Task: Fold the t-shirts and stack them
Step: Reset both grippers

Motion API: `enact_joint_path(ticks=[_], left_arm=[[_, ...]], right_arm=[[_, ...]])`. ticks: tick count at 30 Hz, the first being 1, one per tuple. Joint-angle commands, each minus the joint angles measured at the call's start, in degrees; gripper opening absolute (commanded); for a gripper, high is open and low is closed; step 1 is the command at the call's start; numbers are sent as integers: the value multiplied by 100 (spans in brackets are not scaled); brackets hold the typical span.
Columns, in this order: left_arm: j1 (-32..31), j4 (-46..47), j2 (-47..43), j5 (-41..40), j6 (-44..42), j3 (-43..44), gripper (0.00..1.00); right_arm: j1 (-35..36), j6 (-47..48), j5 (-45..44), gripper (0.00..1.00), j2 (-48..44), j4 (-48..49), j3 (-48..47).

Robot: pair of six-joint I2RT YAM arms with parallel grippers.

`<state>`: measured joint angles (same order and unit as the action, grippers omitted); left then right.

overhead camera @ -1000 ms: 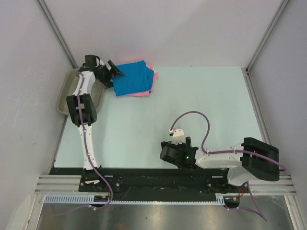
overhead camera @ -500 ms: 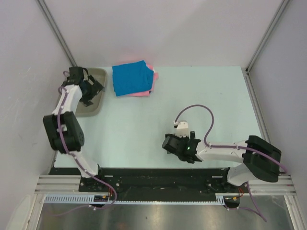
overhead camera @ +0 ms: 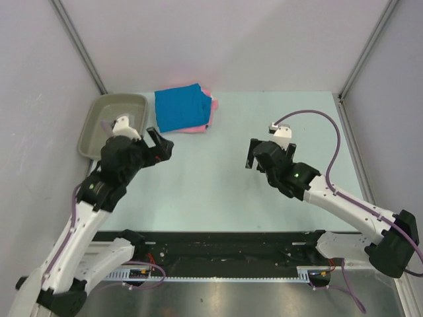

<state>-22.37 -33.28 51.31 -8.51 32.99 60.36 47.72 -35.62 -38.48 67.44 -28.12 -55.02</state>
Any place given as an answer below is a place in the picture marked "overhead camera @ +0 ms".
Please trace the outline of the blue t shirt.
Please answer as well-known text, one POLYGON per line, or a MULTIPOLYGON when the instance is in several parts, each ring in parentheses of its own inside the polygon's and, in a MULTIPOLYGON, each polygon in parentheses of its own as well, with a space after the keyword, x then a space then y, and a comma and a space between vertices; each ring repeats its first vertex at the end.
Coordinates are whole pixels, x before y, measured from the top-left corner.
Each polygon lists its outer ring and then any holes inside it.
POLYGON ((174 132, 207 124, 211 102, 198 83, 155 91, 155 115, 159 131, 174 132))

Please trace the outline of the beige plastic tray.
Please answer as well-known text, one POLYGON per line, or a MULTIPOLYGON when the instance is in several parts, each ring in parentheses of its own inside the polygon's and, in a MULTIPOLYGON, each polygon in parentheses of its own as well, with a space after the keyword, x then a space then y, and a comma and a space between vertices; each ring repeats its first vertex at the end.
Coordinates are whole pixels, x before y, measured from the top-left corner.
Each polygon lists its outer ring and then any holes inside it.
POLYGON ((85 120, 79 138, 79 153, 88 159, 99 160, 100 150, 108 139, 101 123, 114 123, 121 116, 128 116, 130 126, 143 135, 148 110, 148 101, 140 94, 116 93, 101 96, 94 101, 85 120))

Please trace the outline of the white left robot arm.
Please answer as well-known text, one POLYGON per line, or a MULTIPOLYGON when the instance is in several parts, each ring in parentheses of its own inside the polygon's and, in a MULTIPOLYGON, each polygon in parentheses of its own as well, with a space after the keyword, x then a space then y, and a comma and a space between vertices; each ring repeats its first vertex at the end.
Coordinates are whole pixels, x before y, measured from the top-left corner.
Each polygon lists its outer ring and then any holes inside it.
POLYGON ((21 277, 9 316, 32 316, 42 306, 56 316, 76 316, 90 292, 117 267, 145 259, 145 239, 123 231, 107 250, 85 265, 80 262, 91 241, 142 168, 169 160, 174 143, 154 127, 147 128, 154 145, 132 128, 116 128, 100 151, 95 169, 72 194, 71 216, 43 264, 21 277))

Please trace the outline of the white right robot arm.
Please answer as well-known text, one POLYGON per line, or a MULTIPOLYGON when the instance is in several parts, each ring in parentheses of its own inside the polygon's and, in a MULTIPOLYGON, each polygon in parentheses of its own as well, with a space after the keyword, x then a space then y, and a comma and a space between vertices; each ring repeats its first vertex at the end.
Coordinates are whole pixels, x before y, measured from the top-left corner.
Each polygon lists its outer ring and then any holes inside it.
POLYGON ((273 141, 251 139, 245 166, 252 168, 256 162, 256 169, 281 194, 332 213, 362 235, 356 242, 325 232, 318 242, 306 246, 306 260, 313 265, 320 265, 327 258, 369 261, 386 276, 400 278, 419 244, 415 216, 406 210, 394 213, 380 209, 341 192, 327 183, 317 169, 294 162, 295 150, 292 143, 283 149, 273 141))

